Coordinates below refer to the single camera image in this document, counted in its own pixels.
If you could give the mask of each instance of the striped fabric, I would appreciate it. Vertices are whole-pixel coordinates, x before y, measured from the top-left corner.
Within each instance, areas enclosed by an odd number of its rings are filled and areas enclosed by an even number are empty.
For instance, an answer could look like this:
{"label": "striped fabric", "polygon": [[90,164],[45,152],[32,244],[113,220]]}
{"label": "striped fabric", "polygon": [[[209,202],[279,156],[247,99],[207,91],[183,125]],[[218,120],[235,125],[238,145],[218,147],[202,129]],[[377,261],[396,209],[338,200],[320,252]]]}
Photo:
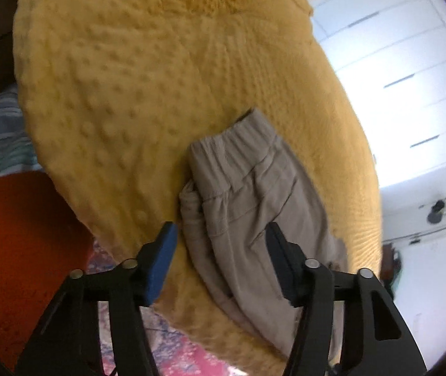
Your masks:
{"label": "striped fabric", "polygon": [[41,168],[24,131],[18,87],[11,85],[0,93],[0,176]]}

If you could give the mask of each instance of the yellow cushion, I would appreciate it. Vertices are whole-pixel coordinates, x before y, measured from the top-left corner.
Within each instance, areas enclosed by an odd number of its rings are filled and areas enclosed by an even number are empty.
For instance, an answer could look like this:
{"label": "yellow cushion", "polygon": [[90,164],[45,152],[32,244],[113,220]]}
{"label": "yellow cushion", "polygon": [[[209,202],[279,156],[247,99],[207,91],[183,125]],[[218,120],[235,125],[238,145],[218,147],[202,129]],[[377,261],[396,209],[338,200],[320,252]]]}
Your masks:
{"label": "yellow cushion", "polygon": [[[39,160],[116,260],[179,220],[187,148],[258,107],[304,164],[351,270],[378,271],[367,140],[312,37],[306,0],[19,0],[15,70]],[[212,302],[179,246],[156,308],[220,358],[285,364]]]}

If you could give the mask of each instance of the orange object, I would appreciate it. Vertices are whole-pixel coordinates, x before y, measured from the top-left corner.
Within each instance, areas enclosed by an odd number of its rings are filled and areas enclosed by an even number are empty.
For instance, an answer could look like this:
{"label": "orange object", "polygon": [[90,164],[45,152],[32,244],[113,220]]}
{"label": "orange object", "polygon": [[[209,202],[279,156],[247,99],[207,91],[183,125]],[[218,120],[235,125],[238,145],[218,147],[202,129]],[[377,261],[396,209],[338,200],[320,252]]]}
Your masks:
{"label": "orange object", "polygon": [[0,178],[0,359],[7,367],[69,271],[86,268],[92,243],[46,174]]}

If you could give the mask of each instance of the gray pants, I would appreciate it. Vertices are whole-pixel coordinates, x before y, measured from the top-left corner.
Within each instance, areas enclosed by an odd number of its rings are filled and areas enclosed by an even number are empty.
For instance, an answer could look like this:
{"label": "gray pants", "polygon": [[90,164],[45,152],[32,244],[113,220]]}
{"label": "gray pants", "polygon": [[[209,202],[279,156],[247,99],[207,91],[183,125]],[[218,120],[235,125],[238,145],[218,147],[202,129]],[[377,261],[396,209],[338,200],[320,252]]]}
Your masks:
{"label": "gray pants", "polygon": [[[344,243],[329,233],[305,169],[258,110],[189,152],[193,180],[180,200],[195,268],[230,318],[289,355],[300,311],[282,296],[265,226],[277,222],[307,257],[336,270],[347,270]],[[341,309],[334,311],[330,358],[341,346]]]}

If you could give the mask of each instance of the elastic waistband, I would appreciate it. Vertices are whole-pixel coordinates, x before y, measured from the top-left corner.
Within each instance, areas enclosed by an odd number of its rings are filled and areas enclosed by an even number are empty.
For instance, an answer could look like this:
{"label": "elastic waistband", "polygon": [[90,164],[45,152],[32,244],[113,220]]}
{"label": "elastic waistband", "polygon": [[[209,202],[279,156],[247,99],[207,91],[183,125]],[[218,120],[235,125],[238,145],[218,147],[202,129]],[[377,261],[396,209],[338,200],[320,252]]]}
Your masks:
{"label": "elastic waistband", "polygon": [[202,199],[240,186],[279,140],[275,129],[254,109],[229,129],[190,146],[190,167]]}

